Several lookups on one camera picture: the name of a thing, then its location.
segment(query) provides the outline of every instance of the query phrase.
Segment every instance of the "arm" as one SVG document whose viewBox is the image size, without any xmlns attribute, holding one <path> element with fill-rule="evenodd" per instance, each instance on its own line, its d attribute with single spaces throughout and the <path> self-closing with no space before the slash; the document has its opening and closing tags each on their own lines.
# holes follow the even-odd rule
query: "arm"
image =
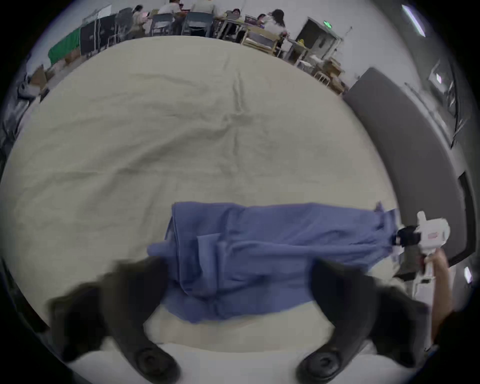
<svg viewBox="0 0 480 384">
<path fill-rule="evenodd" d="M 432 340 L 438 335 L 440 325 L 452 312 L 452 292 L 450 291 L 450 275 L 445 252 L 437 249 L 432 256 L 433 273 L 435 275 L 435 290 L 432 307 Z"/>
</svg>

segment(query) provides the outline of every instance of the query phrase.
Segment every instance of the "white table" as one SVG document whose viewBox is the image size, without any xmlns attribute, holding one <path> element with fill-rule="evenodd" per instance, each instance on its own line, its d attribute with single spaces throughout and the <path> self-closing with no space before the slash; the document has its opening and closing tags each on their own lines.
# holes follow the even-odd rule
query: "white table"
<svg viewBox="0 0 480 384">
<path fill-rule="evenodd" d="M 276 57 L 194 36 L 125 41 L 70 73 L 25 124 L 0 201 L 6 263 L 45 320 L 48 299 L 146 257 L 176 201 L 396 206 L 341 98 Z M 197 325 L 161 307 L 147 327 L 236 352 L 319 345 L 330 329 L 312 303 Z"/>
</svg>

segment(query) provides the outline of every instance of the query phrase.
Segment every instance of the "gray chair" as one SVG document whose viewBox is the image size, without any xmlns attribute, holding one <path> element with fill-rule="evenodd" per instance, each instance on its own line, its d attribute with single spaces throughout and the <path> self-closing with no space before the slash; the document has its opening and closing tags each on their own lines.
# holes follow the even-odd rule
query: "gray chair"
<svg viewBox="0 0 480 384">
<path fill-rule="evenodd" d="M 115 34 L 110 36 L 107 41 L 107 47 L 124 41 L 133 25 L 133 14 L 131 8 L 120 10 L 115 16 Z"/>
<path fill-rule="evenodd" d="M 205 36 L 209 37 L 212 30 L 213 15 L 203 12 L 189 12 L 181 30 L 182 35 L 191 35 L 192 31 L 205 31 Z"/>
<path fill-rule="evenodd" d="M 172 34 L 173 15 L 171 13 L 156 14 L 152 17 L 150 36 L 164 36 Z"/>
</svg>

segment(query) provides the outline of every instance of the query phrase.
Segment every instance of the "blue cloth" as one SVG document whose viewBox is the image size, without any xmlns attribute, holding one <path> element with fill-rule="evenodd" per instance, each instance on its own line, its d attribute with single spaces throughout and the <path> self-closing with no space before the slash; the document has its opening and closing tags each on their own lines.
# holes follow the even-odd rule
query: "blue cloth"
<svg viewBox="0 0 480 384">
<path fill-rule="evenodd" d="M 169 266 L 163 304 L 197 323 L 311 301 L 313 258 L 368 270 L 389 255 L 396 231 L 395 212 L 381 209 L 177 203 L 165 241 L 148 254 Z"/>
</svg>

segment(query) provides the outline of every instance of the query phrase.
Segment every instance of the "hand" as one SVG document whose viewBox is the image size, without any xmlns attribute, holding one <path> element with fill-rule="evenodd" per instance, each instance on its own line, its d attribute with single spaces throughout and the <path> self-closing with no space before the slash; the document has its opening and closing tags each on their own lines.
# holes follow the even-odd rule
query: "hand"
<svg viewBox="0 0 480 384">
<path fill-rule="evenodd" d="M 433 274 L 435 277 L 448 274 L 448 260 L 442 248 L 435 250 L 435 253 L 430 256 L 430 261 L 433 263 Z"/>
</svg>

